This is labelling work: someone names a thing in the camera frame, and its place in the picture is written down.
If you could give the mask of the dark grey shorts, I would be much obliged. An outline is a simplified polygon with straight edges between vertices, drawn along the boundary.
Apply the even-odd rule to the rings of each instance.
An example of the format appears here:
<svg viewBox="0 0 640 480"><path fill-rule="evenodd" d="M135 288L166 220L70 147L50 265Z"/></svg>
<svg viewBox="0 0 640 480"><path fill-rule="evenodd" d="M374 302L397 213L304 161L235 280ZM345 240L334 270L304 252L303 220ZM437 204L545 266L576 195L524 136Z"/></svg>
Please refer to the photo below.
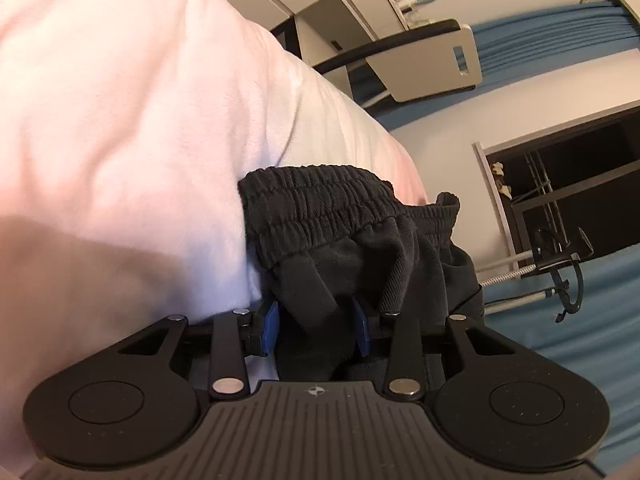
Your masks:
<svg viewBox="0 0 640 480"><path fill-rule="evenodd" d="M358 312L422 325L483 318L472 259L451 239L454 194L405 205L390 183L352 166L259 169L239 192L248 251L279 306L274 360L284 382L381 385L386 361L362 356Z"/></svg>

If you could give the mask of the tripod with phone clamp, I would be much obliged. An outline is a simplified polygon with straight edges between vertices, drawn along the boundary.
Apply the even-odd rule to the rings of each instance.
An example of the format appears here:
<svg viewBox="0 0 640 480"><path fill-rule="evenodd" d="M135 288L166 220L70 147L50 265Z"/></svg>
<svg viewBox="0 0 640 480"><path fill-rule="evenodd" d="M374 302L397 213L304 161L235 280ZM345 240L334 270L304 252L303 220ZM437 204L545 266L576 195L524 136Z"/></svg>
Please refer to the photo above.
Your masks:
<svg viewBox="0 0 640 480"><path fill-rule="evenodd" d="M558 232L549 228L539 228L535 233L535 240L536 244L532 249L481 266L476 271L477 274L503 266L513 266L513 269L481 280L480 287L487 288L542 274L551 276L552 285L534 292L489 301L485 304L486 316L556 297L560 300L562 310L556 315L554 322L560 324L567 315L576 314L582 307L585 280L580 264L594 253L586 232L578 226L573 236L563 242Z"/></svg>

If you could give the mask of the blue curtain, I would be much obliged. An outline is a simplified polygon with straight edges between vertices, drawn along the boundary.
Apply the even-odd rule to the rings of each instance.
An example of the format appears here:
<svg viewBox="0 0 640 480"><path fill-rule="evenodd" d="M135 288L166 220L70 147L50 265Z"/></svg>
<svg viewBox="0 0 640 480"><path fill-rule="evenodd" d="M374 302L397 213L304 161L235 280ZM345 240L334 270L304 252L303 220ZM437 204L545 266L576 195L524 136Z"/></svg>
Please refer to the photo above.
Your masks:
<svg viewBox="0 0 640 480"><path fill-rule="evenodd" d="M454 237L478 266L541 229L583 230L593 253L555 298L491 315L494 330L591 380L611 410L598 466L639 455L639 25L618 2L476 25L482 83L371 114L405 145L428 192L457 194Z"/></svg>

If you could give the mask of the white desk chair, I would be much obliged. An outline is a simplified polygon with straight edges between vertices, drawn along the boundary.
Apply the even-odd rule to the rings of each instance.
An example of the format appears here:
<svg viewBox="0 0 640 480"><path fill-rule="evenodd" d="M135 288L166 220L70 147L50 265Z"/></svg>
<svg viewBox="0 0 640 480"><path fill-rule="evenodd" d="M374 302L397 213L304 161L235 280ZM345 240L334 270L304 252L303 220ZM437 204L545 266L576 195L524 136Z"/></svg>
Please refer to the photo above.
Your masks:
<svg viewBox="0 0 640 480"><path fill-rule="evenodd" d="M391 99L396 103L476 88L483 81L472 28L452 18L343 51L314 66L326 75L367 64L384 90L361 103L370 108Z"/></svg>

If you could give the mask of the dark window with frame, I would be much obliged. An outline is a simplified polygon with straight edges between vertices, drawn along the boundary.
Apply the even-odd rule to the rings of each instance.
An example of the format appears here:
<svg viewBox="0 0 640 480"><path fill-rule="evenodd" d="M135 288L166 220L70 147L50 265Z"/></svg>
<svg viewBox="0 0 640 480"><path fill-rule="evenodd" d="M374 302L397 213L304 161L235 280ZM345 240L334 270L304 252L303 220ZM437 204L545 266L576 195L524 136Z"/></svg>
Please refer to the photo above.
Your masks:
<svg viewBox="0 0 640 480"><path fill-rule="evenodd" d="M474 152L498 224L478 268L532 249L539 228L565 242L580 226L594 258L638 244L638 104Z"/></svg>

